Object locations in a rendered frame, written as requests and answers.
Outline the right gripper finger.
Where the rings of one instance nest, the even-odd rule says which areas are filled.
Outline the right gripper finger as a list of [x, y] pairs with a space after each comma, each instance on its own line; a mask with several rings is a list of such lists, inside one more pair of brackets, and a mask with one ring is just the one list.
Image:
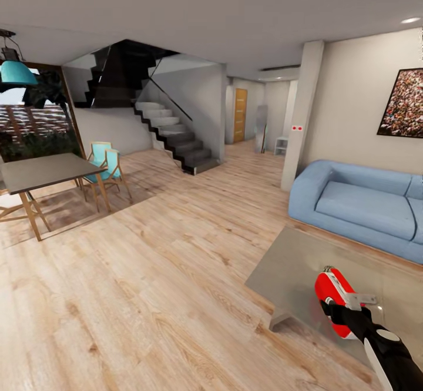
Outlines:
[[330, 317], [330, 315], [331, 315], [330, 305], [328, 305], [322, 299], [320, 300], [320, 303], [321, 303], [322, 309], [324, 311], [324, 314]]

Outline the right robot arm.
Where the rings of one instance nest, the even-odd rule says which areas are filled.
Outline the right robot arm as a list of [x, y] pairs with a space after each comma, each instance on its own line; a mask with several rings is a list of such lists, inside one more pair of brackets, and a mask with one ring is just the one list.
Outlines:
[[320, 300], [324, 314], [334, 324], [348, 326], [367, 350], [373, 372], [385, 391], [423, 391], [423, 372], [414, 363], [402, 339], [380, 324], [373, 324], [371, 311], [362, 306], [377, 305], [375, 295], [346, 293], [345, 305], [328, 305]]

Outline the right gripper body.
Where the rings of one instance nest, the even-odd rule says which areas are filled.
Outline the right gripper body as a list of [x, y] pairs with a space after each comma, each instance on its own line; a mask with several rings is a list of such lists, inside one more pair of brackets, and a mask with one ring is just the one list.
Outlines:
[[371, 311], [364, 306], [361, 307], [361, 311], [351, 310], [345, 305], [333, 305], [330, 304], [331, 315], [330, 318], [336, 325], [348, 326], [348, 328], [354, 333], [354, 325], [357, 320], [367, 319], [372, 321]]

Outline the radio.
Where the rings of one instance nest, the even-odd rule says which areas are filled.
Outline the radio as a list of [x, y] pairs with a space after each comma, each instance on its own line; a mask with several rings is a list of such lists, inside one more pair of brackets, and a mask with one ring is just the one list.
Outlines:
[[[338, 269], [330, 268], [330, 272], [325, 270], [317, 278], [315, 292], [318, 299], [322, 299], [328, 305], [345, 305], [348, 301], [344, 298], [344, 295], [346, 293], [353, 293], [354, 291]], [[329, 320], [334, 330], [344, 339], [359, 339], [348, 326], [336, 325], [331, 318]]]

